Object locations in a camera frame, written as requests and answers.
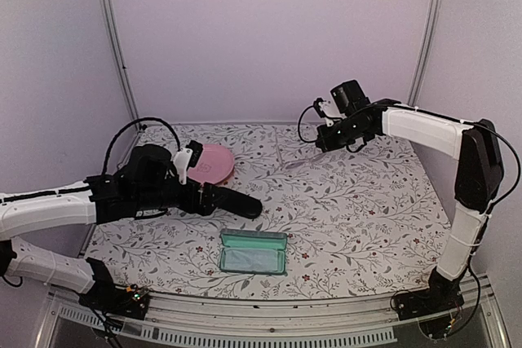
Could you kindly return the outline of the black beige glasses case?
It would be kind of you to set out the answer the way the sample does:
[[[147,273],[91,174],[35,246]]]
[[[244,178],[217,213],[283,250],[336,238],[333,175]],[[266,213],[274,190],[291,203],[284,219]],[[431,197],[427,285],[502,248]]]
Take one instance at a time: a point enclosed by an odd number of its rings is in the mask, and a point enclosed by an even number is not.
[[[220,209],[243,218],[256,219],[263,211],[260,200],[232,189],[219,187],[216,196]]]

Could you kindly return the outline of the grey marbled glasses case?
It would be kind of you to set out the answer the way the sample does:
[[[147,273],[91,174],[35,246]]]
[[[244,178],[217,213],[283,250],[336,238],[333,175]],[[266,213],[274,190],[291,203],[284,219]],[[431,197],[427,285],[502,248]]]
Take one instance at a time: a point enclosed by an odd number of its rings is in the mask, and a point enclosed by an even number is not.
[[[288,236],[284,232],[223,229],[219,269],[223,272],[284,275]]]

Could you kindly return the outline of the pink clear sunglasses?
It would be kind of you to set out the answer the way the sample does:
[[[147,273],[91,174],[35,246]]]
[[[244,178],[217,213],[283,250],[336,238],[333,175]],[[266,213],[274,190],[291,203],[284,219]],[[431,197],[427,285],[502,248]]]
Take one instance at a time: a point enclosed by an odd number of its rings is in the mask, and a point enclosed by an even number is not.
[[[307,163],[321,155],[321,150],[314,144],[304,143],[299,138],[278,138],[276,140],[276,157],[282,169]]]

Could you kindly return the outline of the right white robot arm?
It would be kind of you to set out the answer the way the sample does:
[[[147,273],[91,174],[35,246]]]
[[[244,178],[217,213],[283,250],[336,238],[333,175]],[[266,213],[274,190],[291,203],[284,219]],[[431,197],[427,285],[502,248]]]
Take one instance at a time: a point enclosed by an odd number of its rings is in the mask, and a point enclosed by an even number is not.
[[[378,136],[390,136],[442,152],[458,163],[451,232],[421,300],[427,311],[440,311],[452,301],[453,288],[480,246],[503,180],[493,123],[430,114],[394,99],[372,102],[355,80],[336,86],[330,94],[329,100],[318,98],[312,104],[324,120],[314,142],[323,152],[352,146],[362,149]]]

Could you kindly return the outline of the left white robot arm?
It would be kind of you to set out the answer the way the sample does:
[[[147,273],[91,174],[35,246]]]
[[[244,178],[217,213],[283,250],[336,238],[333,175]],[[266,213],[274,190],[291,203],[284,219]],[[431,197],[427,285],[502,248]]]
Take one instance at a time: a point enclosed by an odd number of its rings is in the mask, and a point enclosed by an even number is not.
[[[89,293],[105,311],[121,304],[107,267],[98,260],[69,258],[38,248],[22,235],[53,227],[105,224],[135,218],[145,211],[179,208],[211,214],[222,200],[218,187],[188,177],[201,146],[171,153],[146,144],[133,148],[115,174],[102,173],[62,189],[1,197],[1,275],[29,277],[76,293]]]

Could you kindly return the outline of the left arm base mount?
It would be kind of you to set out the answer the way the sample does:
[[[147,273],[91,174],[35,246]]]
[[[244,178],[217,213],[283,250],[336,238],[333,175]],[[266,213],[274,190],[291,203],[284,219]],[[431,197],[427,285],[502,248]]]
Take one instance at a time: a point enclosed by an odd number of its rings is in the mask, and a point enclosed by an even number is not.
[[[86,262],[93,271],[94,284],[86,293],[79,294],[82,305],[90,306],[103,315],[145,319],[150,303],[149,288],[137,284],[120,287],[114,283],[103,262],[94,258],[87,258]]]

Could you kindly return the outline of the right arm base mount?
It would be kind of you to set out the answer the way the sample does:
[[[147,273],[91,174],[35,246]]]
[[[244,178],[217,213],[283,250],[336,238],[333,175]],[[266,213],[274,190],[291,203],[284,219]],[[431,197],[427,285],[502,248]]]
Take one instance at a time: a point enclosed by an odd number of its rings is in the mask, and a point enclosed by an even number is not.
[[[448,280],[433,270],[426,289],[395,293],[391,297],[390,307],[397,313],[399,320],[457,309],[464,304],[460,289],[461,279]]]

